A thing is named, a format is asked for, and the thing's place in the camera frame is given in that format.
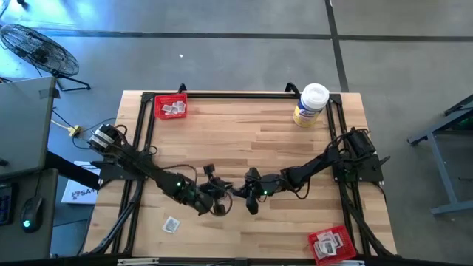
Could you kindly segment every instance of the fan stand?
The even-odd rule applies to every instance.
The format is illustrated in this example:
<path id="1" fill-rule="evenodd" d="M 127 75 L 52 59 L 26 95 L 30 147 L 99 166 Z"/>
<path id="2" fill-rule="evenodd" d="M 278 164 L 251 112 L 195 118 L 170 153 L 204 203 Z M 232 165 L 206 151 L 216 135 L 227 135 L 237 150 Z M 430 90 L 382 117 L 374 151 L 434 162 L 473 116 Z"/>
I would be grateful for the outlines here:
<path id="1" fill-rule="evenodd" d="M 54 71 L 54 70 L 51 72 L 51 75 L 52 75 L 54 78 L 65 78 L 65 79 L 68 79 L 68 80 L 70 80 L 70 81 L 74 81 L 74 82 L 76 82 L 76 83 L 80 83 L 80 84 L 85 85 L 84 87 L 65 89 L 65 88 L 63 88 L 62 85 L 59 83 L 59 80 L 56 80 L 56 83 L 58 84 L 58 87 L 59 87 L 59 89 L 60 89 L 62 92 L 71 92 L 71 91 L 75 91 L 75 90 L 82 90 L 82 89 L 89 90 L 89 89 L 90 89 L 90 85 L 89 85 L 88 83 L 85 83 L 85 82 L 83 82 L 83 81 L 76 80 L 76 79 L 74 79 L 74 78 L 66 77 L 66 76 L 62 75 L 61 73 L 56 72 L 56 71 Z"/>

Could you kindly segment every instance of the white lid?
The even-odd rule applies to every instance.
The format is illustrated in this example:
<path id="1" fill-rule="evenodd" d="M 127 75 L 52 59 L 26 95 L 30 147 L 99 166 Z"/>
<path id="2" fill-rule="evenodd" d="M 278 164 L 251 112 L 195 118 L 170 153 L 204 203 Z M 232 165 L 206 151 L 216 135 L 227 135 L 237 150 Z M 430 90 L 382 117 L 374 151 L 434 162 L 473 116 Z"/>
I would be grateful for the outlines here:
<path id="1" fill-rule="evenodd" d="M 328 102 L 330 92 L 318 83 L 312 83 L 305 87 L 302 92 L 304 105 L 311 109 L 322 109 Z"/>

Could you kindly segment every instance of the yellow connector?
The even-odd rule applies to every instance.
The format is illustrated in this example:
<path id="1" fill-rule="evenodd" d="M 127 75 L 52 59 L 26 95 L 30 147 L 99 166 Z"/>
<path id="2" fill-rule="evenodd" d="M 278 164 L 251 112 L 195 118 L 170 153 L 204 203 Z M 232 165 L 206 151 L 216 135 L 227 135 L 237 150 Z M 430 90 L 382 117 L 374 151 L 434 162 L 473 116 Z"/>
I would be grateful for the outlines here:
<path id="1" fill-rule="evenodd" d="M 69 130 L 69 137 L 74 137 L 76 136 L 79 132 L 81 132 L 81 127 L 79 125 L 75 125 L 73 128 L 68 127 L 67 130 Z"/>

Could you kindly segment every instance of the bottle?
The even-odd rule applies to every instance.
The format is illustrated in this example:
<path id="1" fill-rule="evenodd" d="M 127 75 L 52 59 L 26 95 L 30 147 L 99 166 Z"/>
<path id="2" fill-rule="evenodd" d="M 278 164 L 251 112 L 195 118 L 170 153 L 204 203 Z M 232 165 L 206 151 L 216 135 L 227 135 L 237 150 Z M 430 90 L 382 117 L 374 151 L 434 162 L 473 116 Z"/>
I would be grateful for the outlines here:
<path id="1" fill-rule="evenodd" d="M 307 85 L 294 110 L 294 122 L 305 128 L 315 125 L 317 117 L 324 109 L 329 97 L 330 92 L 321 84 Z"/>

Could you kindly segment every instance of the computer mouse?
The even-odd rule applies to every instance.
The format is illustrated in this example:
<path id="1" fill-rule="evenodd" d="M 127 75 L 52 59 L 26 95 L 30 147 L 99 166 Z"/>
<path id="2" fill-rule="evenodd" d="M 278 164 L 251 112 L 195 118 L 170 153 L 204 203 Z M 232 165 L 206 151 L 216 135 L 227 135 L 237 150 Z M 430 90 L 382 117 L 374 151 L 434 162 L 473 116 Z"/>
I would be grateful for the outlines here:
<path id="1" fill-rule="evenodd" d="M 43 198 L 32 197 L 23 204 L 20 216 L 20 225 L 26 233 L 37 231 L 43 222 Z"/>

